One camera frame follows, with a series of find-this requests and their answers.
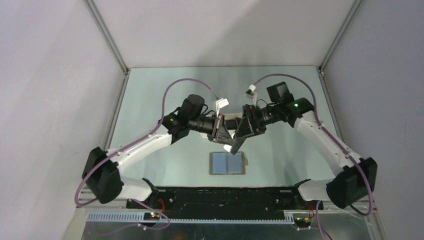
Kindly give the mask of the beige card holder wallet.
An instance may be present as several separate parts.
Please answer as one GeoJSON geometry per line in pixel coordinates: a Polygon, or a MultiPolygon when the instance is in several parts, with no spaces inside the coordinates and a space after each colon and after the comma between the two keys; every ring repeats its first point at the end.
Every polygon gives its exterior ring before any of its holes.
{"type": "Polygon", "coordinates": [[[244,152],[237,152],[235,155],[232,155],[228,152],[211,152],[209,154],[209,174],[210,175],[245,175],[246,166],[248,165],[248,160],[246,159],[244,152]],[[226,174],[212,174],[212,155],[213,153],[225,153],[227,156],[227,173],[226,174]]]}

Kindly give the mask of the white plastic tray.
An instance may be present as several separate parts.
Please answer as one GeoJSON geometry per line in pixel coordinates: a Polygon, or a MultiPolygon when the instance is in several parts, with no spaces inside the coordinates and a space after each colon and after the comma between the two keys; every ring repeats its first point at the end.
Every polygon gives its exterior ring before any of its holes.
{"type": "Polygon", "coordinates": [[[242,118],[242,113],[229,113],[224,116],[226,127],[234,139],[235,131],[238,128],[242,118]]]}

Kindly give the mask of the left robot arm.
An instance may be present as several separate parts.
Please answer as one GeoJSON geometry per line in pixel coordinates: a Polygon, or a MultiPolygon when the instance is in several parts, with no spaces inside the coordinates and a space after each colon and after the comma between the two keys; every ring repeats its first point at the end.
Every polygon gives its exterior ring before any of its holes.
{"type": "Polygon", "coordinates": [[[136,162],[186,137],[190,131],[203,134],[212,143],[234,146],[235,141],[219,111],[229,105],[226,98],[215,101],[211,115],[203,113],[205,100],[196,94],[184,99],[180,107],[163,116],[145,136],[117,149],[92,149],[85,164],[82,180],[94,194],[94,200],[107,204],[115,199],[136,199],[145,208],[158,202],[155,186],[146,178],[123,176],[136,162]]]}

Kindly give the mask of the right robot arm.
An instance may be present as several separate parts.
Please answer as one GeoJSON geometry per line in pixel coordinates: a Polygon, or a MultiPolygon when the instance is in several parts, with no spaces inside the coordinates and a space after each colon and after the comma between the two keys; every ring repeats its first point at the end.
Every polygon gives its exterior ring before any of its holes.
{"type": "Polygon", "coordinates": [[[304,209],[317,200],[331,201],[344,209],[373,192],[378,170],[373,158],[361,157],[332,135],[318,119],[313,104],[304,97],[294,99],[285,82],[266,90],[271,101],[267,106],[243,105],[241,120],[233,134],[237,144],[231,148],[232,153],[237,152],[247,138],[264,134],[268,125],[285,122],[312,143],[334,174],[334,179],[299,183],[297,191],[290,196],[295,208],[304,209]]]}

